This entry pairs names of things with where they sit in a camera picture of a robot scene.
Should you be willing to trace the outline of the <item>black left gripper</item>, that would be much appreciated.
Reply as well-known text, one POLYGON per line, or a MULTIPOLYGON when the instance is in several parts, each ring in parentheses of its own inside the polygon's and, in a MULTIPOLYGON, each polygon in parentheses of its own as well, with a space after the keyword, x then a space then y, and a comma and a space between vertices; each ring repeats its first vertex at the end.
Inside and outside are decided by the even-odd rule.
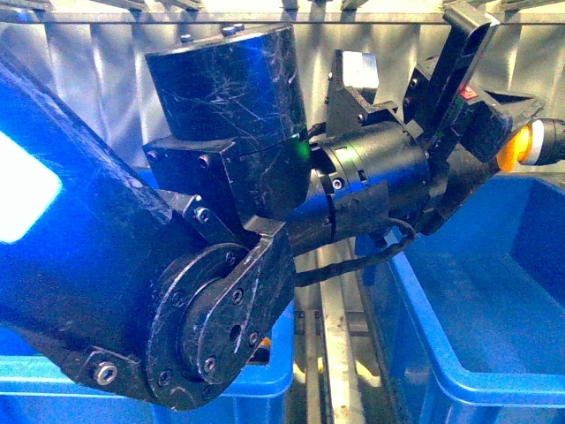
POLYGON ((491 176, 518 159, 542 102, 471 79, 499 22, 469 4, 451 4, 441 53, 414 68, 403 102, 373 104, 355 72, 376 77, 376 57, 335 52, 328 115, 312 134, 308 244, 319 247, 395 225, 429 234, 491 176))

